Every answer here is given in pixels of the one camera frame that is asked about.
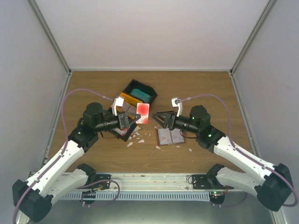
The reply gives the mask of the yellow bin with white cards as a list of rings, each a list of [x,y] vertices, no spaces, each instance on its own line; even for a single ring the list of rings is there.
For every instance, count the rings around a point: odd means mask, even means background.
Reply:
[[[137,103],[143,103],[141,100],[129,95],[129,94],[126,94],[124,92],[122,92],[119,96],[122,96],[124,97],[124,102],[128,102],[129,104],[137,107]],[[108,111],[112,114],[112,104],[111,106],[108,108]]]

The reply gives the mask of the aluminium front rail frame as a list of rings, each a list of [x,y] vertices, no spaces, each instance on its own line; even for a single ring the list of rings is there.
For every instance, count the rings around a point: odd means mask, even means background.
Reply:
[[[84,206],[94,205],[96,200],[85,200],[88,194],[116,192],[111,203],[117,200],[120,192],[208,192],[211,204],[222,206],[228,190],[242,191],[229,186],[210,185],[207,174],[98,174],[94,170],[94,184],[74,189],[61,199],[79,200]]]

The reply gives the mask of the red white credit card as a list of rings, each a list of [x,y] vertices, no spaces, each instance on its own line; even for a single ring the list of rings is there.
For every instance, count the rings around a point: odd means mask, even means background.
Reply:
[[[137,103],[136,113],[141,117],[136,121],[137,124],[148,124],[150,105],[147,103]]]

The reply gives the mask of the brown leather card holder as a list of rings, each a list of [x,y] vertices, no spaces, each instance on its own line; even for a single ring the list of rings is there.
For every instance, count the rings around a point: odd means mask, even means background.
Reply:
[[[168,128],[156,129],[158,146],[185,143],[185,137],[179,129],[169,130]]]

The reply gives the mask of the red white card stack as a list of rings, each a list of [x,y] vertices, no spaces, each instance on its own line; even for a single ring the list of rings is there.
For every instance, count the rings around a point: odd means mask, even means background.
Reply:
[[[127,134],[128,130],[129,130],[129,128],[124,128],[124,129],[116,128],[115,129],[115,131],[121,136],[125,136]]]

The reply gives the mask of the right aluminium corner post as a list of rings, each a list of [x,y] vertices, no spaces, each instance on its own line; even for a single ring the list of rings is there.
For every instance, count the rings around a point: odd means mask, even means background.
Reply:
[[[242,59],[244,58],[245,54],[247,53],[249,47],[252,45],[254,39],[256,38],[257,34],[261,30],[263,24],[267,20],[269,14],[273,10],[276,3],[277,3],[277,0],[268,0],[267,1],[264,9],[262,10],[260,16],[258,17],[257,22],[255,23],[252,31],[250,32],[244,46],[242,47],[238,57],[236,58],[232,68],[229,70],[230,76],[233,76],[233,74],[237,70],[239,64],[241,63]]]

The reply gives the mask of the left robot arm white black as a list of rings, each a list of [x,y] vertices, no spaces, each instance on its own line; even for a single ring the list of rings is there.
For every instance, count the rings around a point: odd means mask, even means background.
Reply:
[[[136,113],[117,112],[116,107],[114,104],[112,112],[108,112],[100,103],[88,104],[76,128],[66,135],[62,148],[27,180],[13,184],[14,224],[39,222],[68,192],[95,186],[94,170],[85,164],[66,177],[61,176],[97,142],[99,133],[129,128],[141,117]]]

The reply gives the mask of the black bin with red cards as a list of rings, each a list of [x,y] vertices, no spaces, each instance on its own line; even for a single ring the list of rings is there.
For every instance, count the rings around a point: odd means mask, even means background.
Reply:
[[[111,134],[113,134],[117,139],[123,140],[126,142],[135,128],[137,127],[137,124],[132,124],[129,128],[119,129],[115,128],[112,131],[109,131]]]

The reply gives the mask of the aluminium corner post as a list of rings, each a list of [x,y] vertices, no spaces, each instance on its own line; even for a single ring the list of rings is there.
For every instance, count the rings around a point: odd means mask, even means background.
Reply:
[[[277,0],[268,0],[267,1],[264,9],[262,10],[260,16],[258,17],[257,22],[255,23],[252,31],[250,32],[244,46],[242,47],[238,57],[236,58],[232,68],[229,70],[230,76],[233,76],[233,74],[237,70],[239,64],[241,63],[242,59],[244,58],[245,54],[247,53],[249,47],[252,45],[254,39],[256,38],[257,34],[261,30],[263,24],[267,20],[269,14],[273,10],[276,3],[277,3]]]
[[[55,40],[55,37],[53,35],[53,33],[51,32],[45,17],[43,16],[37,2],[35,0],[28,0],[28,3],[33,11],[33,13],[35,14],[38,22],[40,23],[42,29],[44,30],[49,42],[51,43],[56,55],[58,56],[58,59],[60,60],[62,66],[64,67],[64,70],[67,72],[67,75],[70,76],[71,75],[71,69],[65,59],[65,57],[63,56],[63,53],[60,49],[60,47],[58,46],[58,43]]]

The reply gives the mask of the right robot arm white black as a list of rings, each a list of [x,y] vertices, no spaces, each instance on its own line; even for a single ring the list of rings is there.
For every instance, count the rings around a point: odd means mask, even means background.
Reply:
[[[239,167],[235,172],[216,164],[207,173],[207,184],[212,189],[221,185],[233,187],[255,196],[261,205],[279,211],[294,187],[289,168],[274,165],[235,144],[225,133],[211,125],[211,116],[204,106],[194,106],[188,117],[174,111],[158,112],[152,118],[163,128],[178,129],[196,135],[196,142]]]

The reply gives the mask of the black bin with teal cards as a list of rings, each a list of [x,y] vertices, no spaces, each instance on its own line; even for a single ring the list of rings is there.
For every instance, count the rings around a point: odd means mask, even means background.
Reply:
[[[153,87],[135,79],[132,79],[122,92],[147,104],[152,104],[157,98]]]

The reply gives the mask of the left aluminium corner post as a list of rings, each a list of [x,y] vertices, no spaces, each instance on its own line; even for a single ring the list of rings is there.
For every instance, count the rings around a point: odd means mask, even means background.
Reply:
[[[58,56],[58,59],[60,60],[62,66],[64,67],[64,70],[67,72],[67,75],[70,76],[71,75],[71,69],[65,59],[65,57],[63,56],[63,53],[60,49],[60,47],[58,46],[58,43],[55,40],[55,37],[53,35],[53,33],[51,32],[45,17],[43,16],[37,2],[35,0],[28,0],[28,3],[33,11],[33,13],[35,14],[38,22],[40,23],[42,29],[44,30],[49,42],[51,43],[56,55]]]

